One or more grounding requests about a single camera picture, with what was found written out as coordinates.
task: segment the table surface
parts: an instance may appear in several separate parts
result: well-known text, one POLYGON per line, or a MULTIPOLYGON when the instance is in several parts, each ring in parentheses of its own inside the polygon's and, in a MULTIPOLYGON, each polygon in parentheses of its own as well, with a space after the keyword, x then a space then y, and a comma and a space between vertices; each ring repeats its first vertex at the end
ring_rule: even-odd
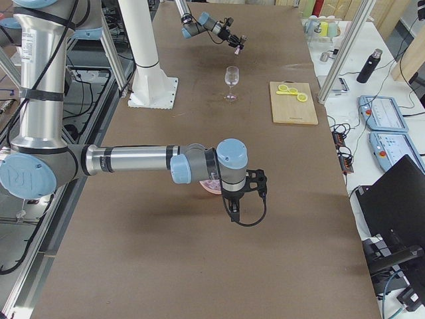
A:
MULTIPOLYGON (((344 32, 347 22, 341 21, 339 26, 344 32)), ((392 96, 396 99, 398 105, 404 106, 401 108, 401 112, 403 114, 415 114, 424 111, 418 97, 412 93, 412 90, 407 83, 394 81, 392 76, 389 74, 390 70, 396 67, 396 63, 392 63, 393 57, 373 23, 366 23, 362 28, 359 38, 350 51, 349 57, 341 71, 341 74, 345 74, 346 72, 359 72, 369 55, 376 48, 382 49, 382 58, 377 68, 386 65, 388 66, 373 72, 366 84, 361 84, 356 81, 357 74, 347 74, 343 76, 350 88, 350 93, 346 96, 328 98, 325 103, 328 115, 332 116, 338 124, 348 123, 352 127, 359 125, 348 133, 347 139, 345 140, 346 145, 352 151, 355 151, 357 146, 353 164, 354 173, 349 174, 347 177, 348 194, 350 194, 359 185, 372 185, 384 173, 379 167, 378 161, 375 159, 369 145, 368 133, 370 130, 365 130, 365 121, 363 119, 359 122, 357 98, 360 95, 375 96, 379 92, 380 96, 392 96)), ((328 50, 333 50, 333 45, 331 43, 320 43, 315 41, 309 43, 309 51, 317 76, 327 75, 331 68, 332 60, 329 60, 328 62, 321 62, 319 60, 322 52, 328 50)), ((416 149, 420 153, 424 153, 425 115, 405 118, 405 120, 409 127, 409 136, 412 138, 416 149)), ((329 125, 333 124, 333 119, 330 118, 329 125)), ((357 228, 361 238, 369 238, 370 233, 355 195, 351 197, 351 206, 356 217, 357 228)), ((398 308, 400 308, 400 303, 396 300, 396 296, 400 292, 401 290, 395 290, 386 299, 385 308, 387 316, 390 316, 398 308)), ((425 318, 425 307, 421 306, 416 312, 412 313, 404 311, 399 314, 397 318, 425 318)))
MULTIPOLYGON (((183 40, 174 3, 160 4, 155 38, 161 67, 179 77, 174 109, 123 100, 104 144, 239 138, 248 167, 268 176, 266 218, 239 227, 219 197, 198 183, 174 185, 168 171, 91 177, 33 318, 379 318, 325 108, 315 105, 317 126, 272 122, 269 81, 319 90, 298 10, 190 6, 196 17, 234 17, 246 48, 235 56, 206 34, 183 40), (239 99, 229 104, 224 72, 232 64, 239 99)), ((245 222, 262 212, 256 194, 241 206, 245 222)))

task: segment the pink plate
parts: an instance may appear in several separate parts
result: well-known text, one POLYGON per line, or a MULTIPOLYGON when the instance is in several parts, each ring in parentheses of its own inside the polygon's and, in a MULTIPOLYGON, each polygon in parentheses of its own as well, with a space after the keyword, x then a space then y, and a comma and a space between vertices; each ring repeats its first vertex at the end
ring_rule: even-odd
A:
POLYGON ((216 195, 221 194, 220 180, 219 179, 215 179, 215 180, 207 179, 205 181, 200 181, 199 183, 201 183, 202 187, 204 187, 210 193, 213 193, 213 194, 216 194, 216 195))

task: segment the black water bottle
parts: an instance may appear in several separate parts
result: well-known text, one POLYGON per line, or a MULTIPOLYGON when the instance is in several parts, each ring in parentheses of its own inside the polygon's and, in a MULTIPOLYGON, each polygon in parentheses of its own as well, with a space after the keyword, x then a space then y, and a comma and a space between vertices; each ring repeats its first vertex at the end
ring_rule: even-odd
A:
POLYGON ((368 81, 379 61, 381 61, 382 53, 382 50, 375 49, 374 53, 367 59, 364 67, 361 69, 360 74, 357 77, 357 82, 366 83, 368 81))

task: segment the control panel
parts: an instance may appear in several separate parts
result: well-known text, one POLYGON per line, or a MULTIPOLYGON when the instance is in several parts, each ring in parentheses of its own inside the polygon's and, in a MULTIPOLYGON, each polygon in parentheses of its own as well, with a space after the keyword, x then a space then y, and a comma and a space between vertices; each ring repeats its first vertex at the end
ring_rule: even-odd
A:
POLYGON ((379 165, 388 171, 401 157, 409 155, 425 172, 425 165, 407 133, 371 132, 369 141, 379 165))
POLYGON ((373 131, 408 131, 394 98, 362 95, 359 98, 359 108, 366 125, 373 131))

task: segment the wine glass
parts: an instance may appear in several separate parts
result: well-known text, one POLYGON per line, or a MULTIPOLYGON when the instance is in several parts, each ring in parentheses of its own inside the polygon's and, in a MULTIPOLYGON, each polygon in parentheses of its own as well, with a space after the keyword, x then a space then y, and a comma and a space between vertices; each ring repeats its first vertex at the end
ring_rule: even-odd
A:
POLYGON ((239 69, 237 66, 230 66, 226 69, 226 75, 224 81, 228 85, 228 94, 224 97, 227 102, 233 102, 238 97, 232 93, 232 87, 237 85, 239 82, 239 69))

